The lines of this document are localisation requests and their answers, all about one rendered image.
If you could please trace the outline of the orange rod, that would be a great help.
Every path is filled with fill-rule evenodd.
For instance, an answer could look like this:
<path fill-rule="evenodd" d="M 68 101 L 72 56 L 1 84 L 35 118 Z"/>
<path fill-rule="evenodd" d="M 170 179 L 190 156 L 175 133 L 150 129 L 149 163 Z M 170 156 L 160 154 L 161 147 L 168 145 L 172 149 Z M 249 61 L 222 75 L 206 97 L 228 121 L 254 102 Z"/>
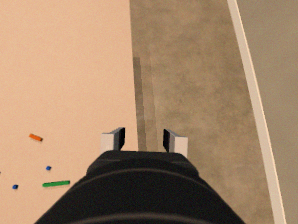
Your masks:
<path fill-rule="evenodd" d="M 35 140 L 38 140 L 38 141 L 42 141 L 42 140 L 43 140 L 43 138 L 38 137 L 38 136 L 33 135 L 33 134 L 30 134 L 29 137 L 30 137 L 30 138 L 33 138 L 33 139 L 35 139 Z"/>

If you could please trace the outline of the green rod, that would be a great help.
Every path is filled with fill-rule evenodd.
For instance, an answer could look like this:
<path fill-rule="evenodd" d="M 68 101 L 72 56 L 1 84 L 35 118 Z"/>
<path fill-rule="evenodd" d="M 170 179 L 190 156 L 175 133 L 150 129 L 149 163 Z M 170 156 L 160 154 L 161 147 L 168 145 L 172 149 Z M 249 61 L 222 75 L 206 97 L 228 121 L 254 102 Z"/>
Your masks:
<path fill-rule="evenodd" d="M 59 185 L 68 185 L 68 184 L 70 184 L 70 180 L 67 180 L 67 181 L 58 181 L 58 182 L 43 183 L 43 184 L 42 184 L 42 187 L 59 186 Z"/>

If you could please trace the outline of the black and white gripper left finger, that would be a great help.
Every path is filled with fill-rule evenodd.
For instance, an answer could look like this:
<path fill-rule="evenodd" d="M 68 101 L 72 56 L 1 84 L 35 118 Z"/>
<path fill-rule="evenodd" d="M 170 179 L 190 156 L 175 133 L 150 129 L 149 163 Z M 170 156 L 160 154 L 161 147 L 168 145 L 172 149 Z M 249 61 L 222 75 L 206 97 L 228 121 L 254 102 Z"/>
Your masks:
<path fill-rule="evenodd" d="M 109 133 L 101 133 L 100 155 L 108 150 L 121 150 L 125 144 L 125 127 L 119 127 Z"/>

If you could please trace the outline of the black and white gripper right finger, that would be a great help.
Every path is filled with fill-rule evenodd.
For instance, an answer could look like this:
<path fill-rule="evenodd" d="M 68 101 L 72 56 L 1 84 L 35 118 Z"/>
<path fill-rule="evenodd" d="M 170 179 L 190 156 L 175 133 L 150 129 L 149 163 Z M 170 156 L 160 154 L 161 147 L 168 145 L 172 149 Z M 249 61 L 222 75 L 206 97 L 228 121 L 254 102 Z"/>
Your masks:
<path fill-rule="evenodd" d="M 170 129 L 164 129 L 163 146 L 167 152 L 181 153 L 187 158 L 188 137 L 180 136 Z"/>

